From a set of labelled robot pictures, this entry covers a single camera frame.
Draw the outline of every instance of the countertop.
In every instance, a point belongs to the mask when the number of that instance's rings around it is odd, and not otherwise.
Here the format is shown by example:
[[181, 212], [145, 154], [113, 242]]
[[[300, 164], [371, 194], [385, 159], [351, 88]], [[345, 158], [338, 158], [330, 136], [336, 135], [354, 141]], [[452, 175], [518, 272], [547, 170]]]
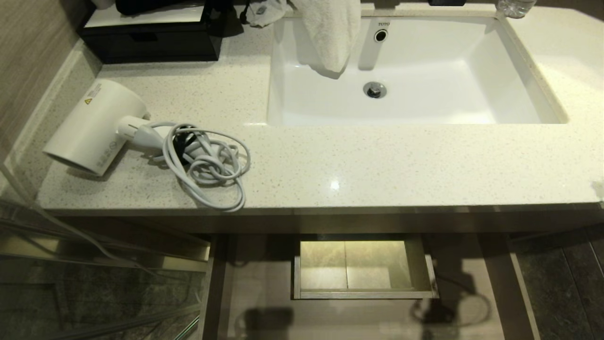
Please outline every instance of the countertop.
[[[495, 16], [492, 4], [364, 7], [365, 16]], [[138, 93], [152, 120], [196, 123], [252, 151], [245, 209], [591, 203], [604, 174], [603, 23], [535, 7], [502, 19], [568, 116], [546, 125], [271, 126], [271, 27], [222, 42], [217, 62], [105, 65], [98, 77]], [[212, 189], [226, 202], [234, 188]], [[144, 150], [126, 148], [103, 178], [53, 162], [37, 195], [54, 211], [195, 211]]]

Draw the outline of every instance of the floor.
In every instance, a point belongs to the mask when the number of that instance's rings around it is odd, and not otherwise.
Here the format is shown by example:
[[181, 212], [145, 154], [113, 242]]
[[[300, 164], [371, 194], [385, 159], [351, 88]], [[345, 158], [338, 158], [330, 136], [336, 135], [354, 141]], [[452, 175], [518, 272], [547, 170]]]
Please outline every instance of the floor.
[[503, 340], [475, 235], [427, 237], [441, 294], [434, 300], [291, 300], [295, 239], [237, 237], [227, 340]]
[[515, 241], [542, 340], [604, 340], [604, 224]]
[[[196, 303], [202, 273], [87, 266], [0, 258], [0, 339], [49, 335], [124, 321]], [[98, 340], [173, 339], [196, 314], [167, 319]]]

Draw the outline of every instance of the wall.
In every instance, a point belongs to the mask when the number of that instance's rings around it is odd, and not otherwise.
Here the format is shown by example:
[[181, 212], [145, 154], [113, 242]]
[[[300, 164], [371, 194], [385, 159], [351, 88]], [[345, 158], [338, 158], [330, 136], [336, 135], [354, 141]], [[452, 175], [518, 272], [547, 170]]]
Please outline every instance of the wall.
[[86, 0], [0, 1], [0, 160], [78, 40]]

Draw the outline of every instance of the sink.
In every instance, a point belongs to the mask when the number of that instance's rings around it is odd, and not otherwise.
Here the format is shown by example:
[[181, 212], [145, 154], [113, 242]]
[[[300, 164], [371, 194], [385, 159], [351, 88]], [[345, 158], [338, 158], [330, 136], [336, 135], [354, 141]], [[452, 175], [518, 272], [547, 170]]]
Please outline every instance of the sink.
[[363, 18], [340, 73], [300, 18], [274, 30], [271, 125], [564, 122], [495, 18]]

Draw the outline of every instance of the white towel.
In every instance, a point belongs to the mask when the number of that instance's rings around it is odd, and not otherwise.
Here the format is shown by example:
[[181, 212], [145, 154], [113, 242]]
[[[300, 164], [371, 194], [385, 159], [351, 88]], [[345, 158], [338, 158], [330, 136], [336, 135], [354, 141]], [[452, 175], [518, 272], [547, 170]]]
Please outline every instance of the white towel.
[[[361, 27], [361, 0], [290, 0], [302, 14], [310, 40], [329, 71], [346, 66]], [[248, 19], [264, 27], [283, 17], [289, 9], [286, 0], [267, 0], [250, 5]]]
[[286, 0], [252, 2], [247, 13], [251, 26], [264, 27], [281, 19], [291, 9]]

